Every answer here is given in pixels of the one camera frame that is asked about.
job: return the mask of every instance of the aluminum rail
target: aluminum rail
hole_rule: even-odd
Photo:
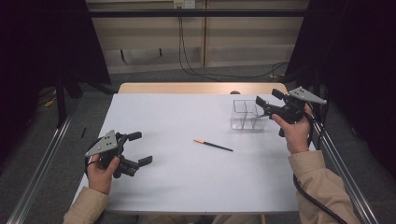
[[[47,147],[47,150],[43,156],[43,159],[35,170],[35,174],[30,180],[26,190],[24,191],[24,193],[20,197],[20,200],[12,211],[12,214],[9,217],[7,224],[22,224],[26,219],[26,216],[29,213],[31,206],[35,201],[35,196],[40,190],[40,187],[44,181],[44,177],[48,172],[48,169],[50,168],[53,158],[56,155],[58,147],[64,139],[64,135],[67,131],[67,128],[69,127],[71,118],[76,113],[79,102],[80,99],[77,99],[71,105],[69,115],[66,117],[64,123],[58,129],[56,129],[55,134],[53,135],[52,140],[49,143],[49,146]]]
[[[307,10],[306,9],[139,9],[139,10],[90,9],[88,13],[92,18],[304,17],[305,15],[307,15]]]
[[[346,190],[349,193],[352,202],[355,204],[356,209],[361,215],[362,221],[366,224],[378,223],[372,209],[370,208],[370,205],[367,203],[366,198],[364,197],[352,175],[348,171],[346,165],[344,164],[344,161],[338,153],[338,150],[332,142],[332,139],[330,138],[326,130],[323,129],[321,123],[314,122],[314,127],[317,134],[319,134],[322,130],[321,142],[325,146],[326,152],[332,160],[332,163],[334,164],[338,174],[343,178]]]

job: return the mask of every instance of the black cable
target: black cable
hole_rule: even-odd
[[[309,136],[307,139],[307,143],[308,146],[311,144],[312,142],[312,135],[313,135],[313,131],[314,131],[314,120],[312,119],[312,117],[304,112],[304,116],[307,118],[308,122],[309,122]],[[338,223],[341,224],[346,224],[346,222],[340,218],[338,215],[336,215],[331,209],[329,209],[328,207],[326,207],[326,205],[324,205],[323,203],[320,203],[318,200],[316,200],[315,198],[313,198],[311,195],[309,195],[298,183],[297,177],[296,175],[293,175],[293,183],[294,186],[297,188],[297,191],[299,191],[309,202],[311,202],[313,205],[315,205],[317,208],[319,208],[320,210],[322,210],[323,212],[325,212],[327,215],[329,215],[330,217],[332,217],[334,220],[336,220]]]
[[[237,78],[256,78],[256,77],[265,77],[265,76],[270,75],[271,73],[274,73],[277,69],[279,69],[279,68],[280,68],[281,66],[283,66],[284,64],[289,63],[289,62],[274,63],[274,64],[272,65],[271,71],[269,71],[269,72],[267,72],[267,73],[265,73],[265,74],[261,74],[261,75],[257,75],[257,76],[252,76],[252,77],[242,77],[242,76],[233,76],[233,75],[224,75],[224,74],[212,74],[212,73],[202,73],[202,74],[199,74],[199,73],[197,73],[194,69],[192,69],[192,67],[191,67],[190,64],[189,64],[189,60],[187,59],[187,53],[186,53],[186,48],[185,48],[185,44],[184,44],[183,20],[182,20],[181,17],[178,18],[178,24],[179,24],[179,26],[178,26],[178,28],[179,28],[178,61],[179,61],[179,63],[180,63],[180,66],[181,66],[182,70],[183,70],[184,72],[190,74],[190,75],[206,77],[206,78],[212,79],[212,80],[217,81],[217,82],[220,82],[220,80],[215,79],[215,78],[213,78],[213,77],[237,77]],[[185,57],[185,59],[186,59],[187,66],[190,68],[190,70],[192,71],[192,73],[189,72],[189,71],[187,71],[187,70],[183,67],[183,65],[182,65],[182,63],[181,63],[181,56],[180,56],[180,55],[181,55],[181,45],[183,46],[183,52],[184,52],[184,57]]]
[[[179,33],[179,36],[178,36],[178,62],[180,63],[181,69],[183,69],[183,71],[186,72],[187,74],[190,74],[190,75],[193,75],[193,76],[206,77],[205,75],[201,75],[201,74],[198,74],[197,72],[195,72],[195,70],[193,70],[191,68],[190,64],[189,64],[189,60],[187,59],[187,54],[186,54],[186,48],[185,48],[185,45],[184,45],[183,20],[181,19],[181,17],[178,18],[178,33]],[[181,62],[181,44],[183,44],[184,57],[186,59],[187,66],[190,68],[192,73],[187,71],[183,67],[183,64]],[[219,82],[219,80],[217,80],[217,79],[215,79],[213,77],[206,77],[206,78],[209,78],[211,80]]]
[[[90,161],[90,163],[88,163],[88,164],[85,166],[85,172],[84,172],[84,173],[88,175],[88,167],[89,167],[91,164],[94,164],[94,163],[97,163],[97,162],[100,163],[100,161]]]
[[[301,67],[297,68],[295,71],[293,71],[291,74],[289,74],[288,76],[282,77],[278,82],[280,82],[280,83],[292,82],[300,74],[309,73],[309,69],[311,69],[310,66],[301,66]]]
[[[326,207],[323,203],[320,203],[318,200],[314,199],[311,195],[309,195],[298,183],[297,176],[293,175],[293,183],[294,186],[297,188],[297,191],[299,191],[309,202],[311,202],[313,205],[318,207],[320,210],[325,212],[327,215],[332,217],[335,221],[337,221],[340,224],[347,224],[342,218],[340,218],[337,214],[335,214],[332,210],[330,210],[328,207]]]

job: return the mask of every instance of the hand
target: hand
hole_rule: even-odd
[[[91,161],[99,161],[99,158],[99,154],[93,155]],[[115,157],[107,169],[100,162],[89,165],[87,167],[89,188],[108,195],[111,189],[112,175],[119,167],[119,164],[120,158]]]
[[[312,111],[308,105],[305,105],[305,112],[311,115]],[[291,154],[308,151],[307,138],[309,135],[309,122],[306,117],[303,117],[295,124],[289,124],[283,120],[279,115],[273,114],[273,120],[285,132],[288,150]]]

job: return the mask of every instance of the electrical outlet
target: electrical outlet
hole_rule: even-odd
[[[195,0],[184,0],[184,8],[195,9]]]
[[[184,8],[184,0],[174,0],[174,9]]]

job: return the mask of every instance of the pencil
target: pencil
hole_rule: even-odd
[[[229,149],[227,147],[221,147],[221,146],[218,146],[218,145],[215,145],[215,144],[211,144],[211,143],[208,143],[208,142],[206,142],[204,140],[196,140],[196,139],[194,139],[194,141],[197,142],[197,143],[201,143],[201,144],[205,144],[205,145],[211,146],[211,147],[217,147],[217,148],[221,148],[221,149],[224,149],[224,150],[227,150],[227,151],[233,151],[232,149]]]

